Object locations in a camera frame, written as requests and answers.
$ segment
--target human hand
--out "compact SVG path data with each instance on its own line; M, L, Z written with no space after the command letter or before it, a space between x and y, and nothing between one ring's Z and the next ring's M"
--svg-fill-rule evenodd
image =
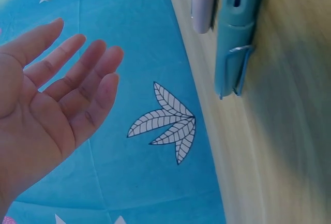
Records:
M94 41L64 78L48 82L85 43L78 34L25 68L60 35L62 19L0 47L0 217L11 202L87 140L111 110L119 47Z

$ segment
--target white leaf pattern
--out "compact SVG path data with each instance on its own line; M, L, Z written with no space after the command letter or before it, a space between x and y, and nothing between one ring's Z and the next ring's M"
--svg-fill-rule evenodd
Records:
M154 91L159 104L167 111L178 116L190 116L192 113L160 84L154 82Z
M163 109L141 116L129 129L128 137L174 124L152 141L151 145L175 143L176 161L179 165L192 147L195 135L195 116L160 84L154 82L156 99Z
M55 214L55 221L56 221L56 224L66 224L63 220L61 220L60 217L58 217L57 214Z
M187 118L189 117L174 116L164 109L155 110L141 116L138 120L136 120L136 122L129 130L128 137L139 135L152 129L173 124Z
M186 119L175 123L161 136L151 142L151 145L165 145L184 139L194 129L194 118Z
M122 216L119 216L115 224L126 224L126 222L124 221L124 218Z
M195 135L195 125L193 126L191 132L185 136L182 140L179 140L176 142L176 159L177 159L177 164L180 164L188 152L191 149L193 139Z

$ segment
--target fingernail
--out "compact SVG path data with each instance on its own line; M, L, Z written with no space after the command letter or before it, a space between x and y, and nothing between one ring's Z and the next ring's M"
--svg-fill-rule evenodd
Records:
M53 20L53 21L51 22L51 24L54 23L54 22L57 22L57 21L59 21L59 20L62 20L62 18L61 18L61 17L56 18L55 20Z
M121 47L119 47L119 46L112 46L112 47L110 47L110 49L114 49L114 50L116 50L120 54L120 56L124 56L124 51L123 51L123 49Z
M113 73L113 75L115 76L115 78L116 78L116 83L118 84L118 83L119 83L119 74L117 74L117 73Z
M84 40L85 40L85 41L87 40L87 36L84 35L84 34L76 34L76 35L78 35L78 36L80 36L80 37L84 37Z

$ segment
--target blue cloth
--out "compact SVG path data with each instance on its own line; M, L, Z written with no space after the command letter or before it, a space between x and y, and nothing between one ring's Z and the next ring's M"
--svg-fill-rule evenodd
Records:
M57 17L65 20L63 33L39 59L76 33L87 36L84 48L95 39L121 46L125 57L118 69L117 99L101 128L21 194L7 216L23 224L55 223L55 215L66 224L115 223L120 216L127 224L225 223L171 1L0 0L0 43ZM138 120L143 115L151 121ZM176 128L182 132L175 134ZM167 130L169 139L157 140Z

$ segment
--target finger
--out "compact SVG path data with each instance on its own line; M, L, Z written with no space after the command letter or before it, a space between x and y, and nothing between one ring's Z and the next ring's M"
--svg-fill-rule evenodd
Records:
M105 50L106 43L104 41L96 40L92 42L66 75L47 87L44 93L59 101L83 82Z
M45 59L24 70L24 74L37 88L48 82L72 56L84 45L86 37L77 34L64 41Z
M21 66L9 56L0 54L0 118L12 113L20 96L23 72Z
M15 58L24 68L53 44L60 36L63 25L63 20L59 18L50 24L38 26L1 46L0 54Z
M114 73L122 58L123 51L121 48L112 47L108 49L79 87L59 101L67 118L76 115L90 104L102 78L107 74Z
M101 126L113 107L118 86L118 75L106 75L89 107L70 120L76 148Z

